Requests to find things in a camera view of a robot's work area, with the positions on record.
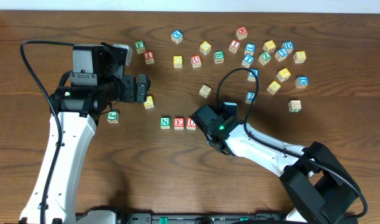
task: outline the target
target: cube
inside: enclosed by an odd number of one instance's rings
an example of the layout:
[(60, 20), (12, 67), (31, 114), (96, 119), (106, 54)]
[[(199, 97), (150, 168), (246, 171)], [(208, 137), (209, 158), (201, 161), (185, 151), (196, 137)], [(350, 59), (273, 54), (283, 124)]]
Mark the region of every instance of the cube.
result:
[(284, 49), (280, 49), (280, 50), (277, 50), (276, 52), (276, 55), (275, 55), (275, 58), (281, 62), (282, 60), (286, 59), (288, 56), (288, 53), (286, 50)]
[(191, 65), (193, 68), (201, 67), (201, 56), (200, 55), (191, 56)]
[(264, 44), (264, 51), (265, 52), (272, 53), (273, 51), (275, 51), (275, 49), (276, 49), (276, 45), (272, 40), (270, 40)]
[(306, 88), (309, 85), (309, 79), (305, 76), (300, 76), (295, 80), (295, 88)]
[(267, 52), (264, 52), (262, 53), (260, 56), (259, 56), (259, 59), (258, 61), (262, 64), (262, 65), (266, 65), (270, 59), (272, 58), (272, 56), (270, 56), (270, 54), (268, 54)]
[(300, 100), (292, 100), (288, 104), (288, 109), (290, 112), (299, 112), (301, 110), (301, 101)]
[(188, 118), (186, 128), (188, 130), (195, 130), (197, 128), (197, 125), (195, 124), (195, 122), (191, 118)]
[(288, 80), (290, 78), (291, 73), (288, 71), (287, 68), (283, 68), (277, 73), (277, 78), (280, 80), (280, 82), (284, 82), (285, 80)]
[(214, 59), (215, 63), (223, 63), (223, 61), (225, 60), (225, 53), (223, 52), (223, 50), (216, 51)]
[(229, 50), (233, 53), (237, 53), (237, 50), (240, 48), (240, 42), (232, 40), (229, 46)]
[(244, 55), (249, 54), (249, 55), (253, 56), (254, 52), (255, 52), (255, 48), (256, 48), (255, 44), (250, 44), (250, 43), (246, 44)]
[(304, 51), (295, 52), (294, 54), (295, 63), (303, 63), (305, 60), (306, 60), (306, 53)]
[(171, 129), (171, 118), (161, 118), (161, 129)]
[(251, 66), (252, 62), (254, 62), (254, 57), (249, 55), (249, 54), (246, 54), (242, 60), (241, 65), (246, 67), (246, 68), (249, 68)]
[(107, 113), (107, 121), (109, 123), (117, 124), (120, 120), (120, 114), (117, 111), (110, 111)]
[(274, 95), (279, 89), (282, 87), (280, 84), (278, 84), (276, 81), (273, 81), (269, 87), (267, 88), (267, 91)]
[(173, 56), (173, 67), (181, 68), (183, 67), (183, 58), (182, 56)]
[(201, 45), (200, 45), (200, 52), (203, 53), (204, 55), (207, 55), (212, 49), (212, 46), (210, 45), (210, 43), (204, 41)]
[[(258, 78), (259, 77), (259, 70), (254, 69), (254, 68), (251, 68), (251, 70), (255, 72), (255, 74), (257, 75), (256, 78)], [(248, 81), (256, 82), (256, 78), (252, 72), (248, 72), (248, 78), (247, 78)]]
[(184, 129), (184, 118), (175, 118), (173, 122), (173, 128), (175, 130), (183, 130)]
[(255, 96), (254, 92), (248, 92), (247, 96), (245, 97), (245, 103), (251, 104), (251, 101), (254, 98), (254, 96)]
[(248, 30), (245, 27), (240, 27), (235, 32), (235, 35), (239, 40), (245, 39), (248, 35)]
[(152, 51), (145, 52), (146, 65), (154, 63), (154, 54)]
[(143, 103), (146, 109), (154, 108), (154, 101), (152, 96), (147, 96), (147, 100)]
[(292, 41), (286, 41), (283, 43), (282, 48), (287, 51), (287, 53), (291, 53), (294, 50), (294, 44)]
[(179, 30), (175, 30), (175, 31), (173, 31), (171, 38), (172, 38), (173, 42), (178, 44), (178, 43), (180, 43), (180, 41), (183, 40), (183, 33), (180, 32)]
[(209, 87), (207, 85), (203, 85), (200, 89), (200, 96), (202, 96), (206, 99), (211, 94), (211, 91), (212, 91), (211, 87)]
[(135, 42), (135, 47), (136, 47), (136, 51), (138, 52), (138, 54), (146, 52), (146, 46), (142, 40)]

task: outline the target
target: plain wooden cube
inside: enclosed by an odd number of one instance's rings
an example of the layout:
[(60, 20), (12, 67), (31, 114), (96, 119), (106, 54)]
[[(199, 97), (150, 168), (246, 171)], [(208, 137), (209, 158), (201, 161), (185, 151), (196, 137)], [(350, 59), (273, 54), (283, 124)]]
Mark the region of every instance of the plain wooden cube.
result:
[(182, 56), (173, 56), (173, 67), (181, 68), (183, 67), (183, 58)]
[(288, 71), (287, 68), (283, 68), (277, 73), (277, 78), (280, 82), (284, 82), (285, 80), (288, 80), (290, 78), (291, 73)]
[(206, 41), (204, 41), (200, 45), (200, 52), (203, 53), (204, 55), (207, 55), (212, 49), (212, 45)]
[(242, 59), (241, 65), (246, 67), (246, 68), (249, 68), (251, 66), (252, 62), (254, 62), (254, 57), (249, 55), (249, 54), (246, 54), (244, 56), (244, 58)]
[(154, 54), (152, 51), (145, 52), (145, 61), (146, 61), (146, 65), (154, 63)]
[(272, 40), (267, 41), (264, 44), (264, 51), (265, 52), (272, 53), (273, 51), (275, 51), (275, 49), (276, 49), (276, 45), (275, 45), (275, 42), (273, 42)]
[(255, 44), (247, 43), (247, 44), (245, 45), (244, 55), (249, 54), (249, 55), (253, 56), (253, 55), (254, 55), (254, 52), (255, 52), (255, 49), (256, 49)]
[(295, 52), (294, 62), (303, 63), (306, 60), (306, 53), (304, 51)]
[(206, 99), (211, 94), (211, 92), (212, 92), (211, 87), (209, 87), (207, 85), (203, 85), (200, 89), (200, 96), (202, 96)]
[(180, 41), (183, 40), (183, 33), (180, 32), (179, 30), (175, 30), (171, 34), (171, 38), (172, 38), (173, 42), (175, 42), (176, 44), (178, 44), (178, 43), (180, 43)]
[(175, 130), (183, 130), (184, 129), (184, 118), (175, 118), (173, 122), (173, 128)]
[(171, 129), (171, 118), (161, 118), (159, 125), (161, 129)]
[(252, 99), (254, 99), (255, 93), (254, 92), (248, 92), (247, 96), (245, 97), (245, 103), (251, 104)]
[(143, 103), (146, 109), (154, 108), (154, 101), (152, 96), (147, 96), (147, 100)]
[(146, 52), (146, 46), (142, 40), (135, 42), (135, 47), (138, 54), (142, 54)]
[(117, 111), (110, 111), (107, 113), (107, 121), (109, 123), (117, 124), (120, 120), (120, 114)]
[(301, 110), (301, 101), (300, 100), (292, 100), (288, 104), (288, 109), (290, 112), (299, 112)]
[(195, 130), (197, 128), (197, 125), (195, 124), (195, 122), (191, 118), (188, 118), (186, 128), (188, 130)]
[(259, 56), (258, 61), (259, 61), (262, 65), (266, 65), (267, 63), (269, 63), (270, 59), (272, 59), (272, 56), (270, 56), (269, 53), (264, 52), (264, 53), (262, 53), (262, 54)]
[(300, 76), (295, 80), (295, 88), (306, 88), (309, 85), (309, 79), (306, 76)]
[(281, 62), (282, 60), (286, 59), (288, 56), (288, 52), (284, 49), (277, 50), (275, 54), (275, 58)]
[(282, 87), (280, 84), (278, 84), (276, 81), (273, 81), (269, 87), (267, 88), (267, 91), (274, 95), (279, 89)]
[(237, 36), (239, 40), (245, 39), (247, 38), (248, 30), (245, 27), (240, 27), (235, 32), (235, 35)]
[(239, 48), (240, 48), (240, 42), (232, 40), (232, 42), (229, 45), (229, 50), (233, 53), (237, 53)]
[[(259, 77), (259, 70), (257, 69), (254, 69), (254, 68), (251, 68), (252, 71), (255, 72), (255, 74), (257, 75), (257, 77)], [(254, 77), (254, 74), (251, 73), (251, 72), (248, 72), (248, 78), (247, 78), (248, 81), (252, 81), (252, 82), (256, 82), (256, 78)]]
[(191, 65), (193, 68), (201, 67), (201, 56), (200, 55), (191, 56)]
[(291, 53), (294, 50), (294, 44), (292, 41), (286, 41), (283, 43), (282, 48), (287, 51), (287, 53)]
[(214, 55), (215, 63), (223, 63), (223, 61), (225, 60), (225, 53), (223, 52), (223, 50), (216, 51)]

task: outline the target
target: brown wooden surface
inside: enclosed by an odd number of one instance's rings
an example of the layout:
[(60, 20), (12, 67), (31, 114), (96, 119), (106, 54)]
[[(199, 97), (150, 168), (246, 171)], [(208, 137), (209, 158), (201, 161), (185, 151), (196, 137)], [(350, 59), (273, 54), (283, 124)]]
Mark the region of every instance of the brown wooden surface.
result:
[[(228, 51), (236, 27), (246, 26), (237, 54)], [(176, 45), (173, 30), (184, 32)], [(292, 54), (260, 70), (260, 93), (249, 122), (284, 141), (308, 146), (326, 144), (346, 167), (369, 202), (360, 223), (380, 223), (380, 15), (356, 14), (217, 14), (154, 12), (0, 11), (0, 223), (16, 222), (25, 207), (42, 163), (49, 132), (47, 103), (19, 54), (23, 40), (128, 44), (144, 40), (155, 54), (145, 65), (134, 52), (127, 73), (151, 79), (155, 108), (119, 104), (119, 124), (100, 121), (85, 159), (77, 195), (77, 212), (95, 205), (152, 210), (155, 213), (289, 212), (293, 205), (279, 179), (247, 159), (218, 154), (197, 131), (161, 130), (162, 115), (187, 117), (205, 103), (214, 103), (216, 88), (230, 70), (240, 67), (247, 42), (257, 45), (292, 40), (307, 60), (294, 64)], [(207, 40), (212, 52), (193, 69), (190, 56)], [(223, 64), (213, 51), (223, 50)], [(72, 49), (29, 45), (28, 59), (52, 93), (65, 71), (72, 69)], [(173, 68), (182, 55), (183, 68)], [(266, 88), (287, 67), (292, 76), (274, 96)], [(309, 86), (295, 88), (307, 75)], [(213, 87), (208, 100), (198, 95)], [(230, 77), (222, 99), (238, 102), (240, 116), (254, 89), (245, 72)], [(288, 102), (302, 101), (300, 113)], [(352, 212), (360, 212), (357, 201)]]

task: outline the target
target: white wall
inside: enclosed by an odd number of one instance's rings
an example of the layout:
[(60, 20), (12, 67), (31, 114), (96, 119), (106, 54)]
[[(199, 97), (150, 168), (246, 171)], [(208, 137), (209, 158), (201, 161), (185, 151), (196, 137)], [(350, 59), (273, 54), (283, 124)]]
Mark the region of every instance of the white wall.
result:
[(380, 13), (380, 0), (0, 0), (0, 9)]

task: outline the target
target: wood grain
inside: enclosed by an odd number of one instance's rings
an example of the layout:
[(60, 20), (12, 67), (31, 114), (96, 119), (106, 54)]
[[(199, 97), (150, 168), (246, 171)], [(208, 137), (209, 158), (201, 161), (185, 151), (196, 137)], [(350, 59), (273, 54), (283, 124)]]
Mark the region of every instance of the wood grain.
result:
[[(228, 51), (235, 29), (246, 26), (237, 54)], [(173, 30), (184, 33), (176, 45)], [(145, 65), (134, 54), (127, 73), (151, 79), (155, 108), (119, 104), (118, 125), (102, 118), (92, 140), (77, 195), (77, 212), (95, 205), (115, 205), (155, 213), (247, 213), (257, 210), (289, 212), (293, 205), (277, 177), (252, 162), (218, 154), (205, 145), (198, 131), (161, 130), (159, 118), (187, 117), (205, 103), (214, 103), (220, 79), (240, 67), (244, 44), (292, 40), (307, 60), (278, 63), (274, 58), (260, 70), (259, 97), (249, 122), (284, 141), (308, 146), (326, 144), (361, 187), (369, 213), (360, 223), (380, 223), (380, 15), (181, 13), (181, 12), (54, 12), (0, 11), (0, 223), (16, 222), (25, 207), (42, 163), (49, 132), (48, 106), (19, 54), (23, 40), (129, 44), (144, 40), (155, 54)], [(190, 56), (207, 40), (212, 53), (226, 59), (215, 64), (202, 56), (193, 69)], [(26, 53), (49, 93), (65, 71), (72, 69), (72, 49), (27, 46)], [(173, 68), (173, 55), (182, 55), (183, 68)], [(287, 67), (292, 76), (272, 96), (266, 88)], [(309, 86), (294, 81), (307, 75)], [(205, 100), (203, 84), (213, 88)], [(222, 99), (248, 107), (245, 94), (255, 88), (245, 72), (230, 77)], [(302, 112), (289, 113), (288, 102), (302, 101)], [(358, 213), (356, 202), (350, 212)]]

